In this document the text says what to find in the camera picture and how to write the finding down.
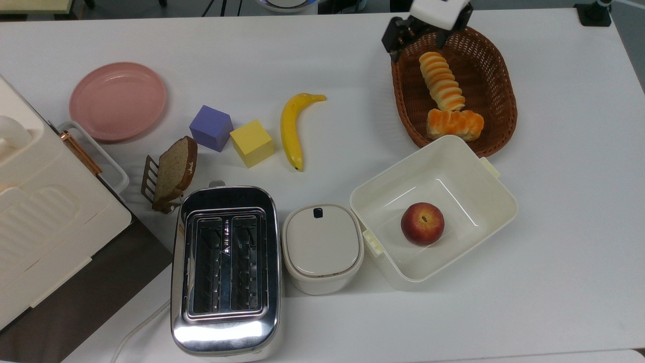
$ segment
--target bread roll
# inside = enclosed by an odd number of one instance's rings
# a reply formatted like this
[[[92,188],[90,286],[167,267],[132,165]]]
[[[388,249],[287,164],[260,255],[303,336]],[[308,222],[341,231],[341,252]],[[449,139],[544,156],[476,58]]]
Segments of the bread roll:
[[[426,81],[430,96],[443,111],[461,110],[466,99],[461,95],[461,88],[448,67],[446,60],[437,52],[424,53],[419,58],[421,74]]]
[[[428,113],[428,137],[436,140],[444,135],[456,135],[464,141],[476,140],[484,128],[484,118],[470,110],[441,111],[431,109]]]

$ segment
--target wicker basket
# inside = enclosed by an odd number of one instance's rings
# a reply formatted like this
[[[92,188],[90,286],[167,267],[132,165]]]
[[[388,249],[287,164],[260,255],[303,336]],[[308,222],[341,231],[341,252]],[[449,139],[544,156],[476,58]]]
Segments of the wicker basket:
[[[484,117],[484,129],[477,140],[468,142],[470,148],[479,157],[495,154],[510,140],[517,122],[515,96],[502,55],[490,40],[467,28],[448,38],[442,50],[437,49],[435,34],[423,36],[392,63],[399,115],[419,147],[432,142],[426,137],[426,119],[430,109],[437,108],[419,68],[419,57],[425,52],[439,52],[446,58],[466,98],[464,110]]]

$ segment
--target container handle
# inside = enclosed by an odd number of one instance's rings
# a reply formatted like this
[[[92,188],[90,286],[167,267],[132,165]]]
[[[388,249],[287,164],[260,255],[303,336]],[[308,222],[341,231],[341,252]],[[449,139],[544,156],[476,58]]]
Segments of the container handle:
[[[379,239],[370,231],[369,229],[363,231],[363,240],[367,242],[367,246],[370,248],[372,255],[378,257],[383,254],[384,249],[383,245],[379,242]]]
[[[491,164],[490,161],[488,161],[488,159],[486,159],[484,156],[482,156],[481,158],[479,158],[479,161],[481,161],[481,163],[484,164],[486,169],[488,169],[488,171],[490,171],[490,173],[493,174],[495,179],[499,179],[499,176],[501,174],[499,174],[499,171],[497,171],[497,169],[495,169],[493,164]]]
[[[83,129],[82,126],[74,121],[69,121],[62,124],[60,126],[60,129],[77,129],[87,139],[87,141],[89,141],[92,146],[94,146],[96,151],[98,151],[105,158],[105,160],[107,160],[108,163],[110,163],[114,167],[114,169],[116,169],[116,171],[121,175],[121,181],[117,185],[112,186],[114,192],[119,194],[120,192],[123,192],[125,190],[128,184],[130,184],[130,178],[128,177],[128,174],[123,170],[123,168],[119,166],[119,164],[117,164],[116,161],[114,161],[114,159],[110,157],[110,155],[108,155],[107,152],[105,152],[105,150],[103,150],[103,148],[98,143],[96,143],[96,141],[94,141],[94,139],[87,133],[87,131]]]
[[[20,122],[3,115],[0,115],[0,138],[15,149],[22,149],[32,141],[32,135]]]

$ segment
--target pink plate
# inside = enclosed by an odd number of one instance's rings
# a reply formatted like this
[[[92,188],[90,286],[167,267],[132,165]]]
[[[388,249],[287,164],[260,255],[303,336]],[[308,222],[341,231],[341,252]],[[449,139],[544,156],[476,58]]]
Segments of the pink plate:
[[[152,127],[166,105],[166,87],[150,68],[112,63],[89,73],[70,98],[70,116],[91,137],[125,141]]]

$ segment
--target yellow cube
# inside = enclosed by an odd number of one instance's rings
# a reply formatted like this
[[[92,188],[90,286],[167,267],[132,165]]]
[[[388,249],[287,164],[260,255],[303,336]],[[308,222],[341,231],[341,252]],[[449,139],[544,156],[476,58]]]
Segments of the yellow cube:
[[[248,168],[263,161],[275,152],[271,136],[262,127],[260,121],[256,119],[231,131],[230,134],[235,151],[237,151]]]

